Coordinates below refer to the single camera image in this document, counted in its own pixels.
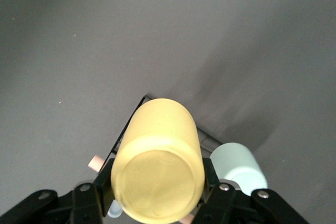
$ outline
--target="gray backdrop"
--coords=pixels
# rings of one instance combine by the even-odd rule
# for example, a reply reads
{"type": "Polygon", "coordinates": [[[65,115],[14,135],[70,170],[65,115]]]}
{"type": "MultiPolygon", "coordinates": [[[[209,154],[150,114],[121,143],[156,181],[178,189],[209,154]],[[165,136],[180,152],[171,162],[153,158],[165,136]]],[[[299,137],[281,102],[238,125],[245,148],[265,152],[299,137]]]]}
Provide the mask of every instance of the gray backdrop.
{"type": "MultiPolygon", "coordinates": [[[[247,145],[309,222],[336,218],[335,0],[0,0],[0,214],[93,179],[146,93],[247,145]]],[[[135,223],[125,214],[113,222],[135,223]]]]}

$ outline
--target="yellow cylinder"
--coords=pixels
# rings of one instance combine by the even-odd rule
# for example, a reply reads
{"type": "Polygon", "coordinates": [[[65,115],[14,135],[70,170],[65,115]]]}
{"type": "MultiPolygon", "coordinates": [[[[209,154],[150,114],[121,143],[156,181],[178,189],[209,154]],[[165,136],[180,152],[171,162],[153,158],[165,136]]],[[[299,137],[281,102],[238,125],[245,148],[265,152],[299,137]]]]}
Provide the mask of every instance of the yellow cylinder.
{"type": "Polygon", "coordinates": [[[154,99],[133,115],[111,172],[116,200],[133,219],[175,222],[197,205],[204,168],[195,122],[169,99],[154,99]]]}

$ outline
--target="screw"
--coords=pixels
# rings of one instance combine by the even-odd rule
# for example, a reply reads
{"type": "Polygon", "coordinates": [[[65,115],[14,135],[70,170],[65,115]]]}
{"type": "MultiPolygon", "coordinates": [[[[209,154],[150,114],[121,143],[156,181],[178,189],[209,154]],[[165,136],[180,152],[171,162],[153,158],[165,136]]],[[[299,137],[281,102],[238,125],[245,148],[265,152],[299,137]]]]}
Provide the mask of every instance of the screw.
{"type": "Polygon", "coordinates": [[[223,191],[229,191],[230,187],[226,184],[220,184],[219,188],[223,191]]]}
{"type": "Polygon", "coordinates": [[[84,185],[82,185],[82,186],[79,188],[79,190],[80,190],[80,191],[87,191],[87,190],[90,189],[90,187],[91,187],[90,184],[84,184],[84,185]]]}
{"type": "Polygon", "coordinates": [[[50,192],[48,192],[48,191],[44,191],[44,192],[42,192],[42,194],[41,194],[40,196],[38,196],[38,199],[39,199],[39,200],[46,199],[46,198],[48,198],[49,196],[50,196],[50,192]]]}
{"type": "Polygon", "coordinates": [[[263,190],[260,190],[260,191],[258,192],[258,196],[259,196],[260,198],[267,199],[267,198],[269,197],[269,194],[268,194],[267,192],[263,191],[263,190]]]}

